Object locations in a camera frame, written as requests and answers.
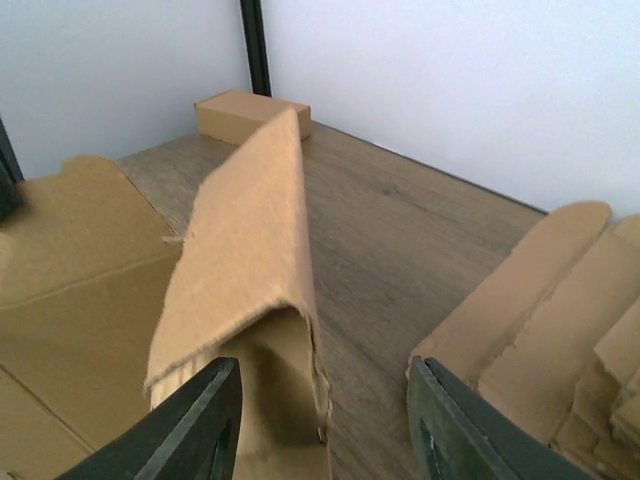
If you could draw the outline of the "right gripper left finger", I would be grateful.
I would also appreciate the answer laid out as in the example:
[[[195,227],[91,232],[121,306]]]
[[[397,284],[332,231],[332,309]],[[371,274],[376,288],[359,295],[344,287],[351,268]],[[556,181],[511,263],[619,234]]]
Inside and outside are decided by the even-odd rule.
[[[230,479],[242,415],[239,361],[211,361],[62,479]]]

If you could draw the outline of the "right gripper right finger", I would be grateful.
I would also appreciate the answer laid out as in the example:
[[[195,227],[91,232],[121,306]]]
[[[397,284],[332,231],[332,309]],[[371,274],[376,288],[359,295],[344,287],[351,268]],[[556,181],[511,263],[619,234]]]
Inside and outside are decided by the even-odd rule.
[[[408,423],[421,479],[590,479],[434,358],[411,361]]]

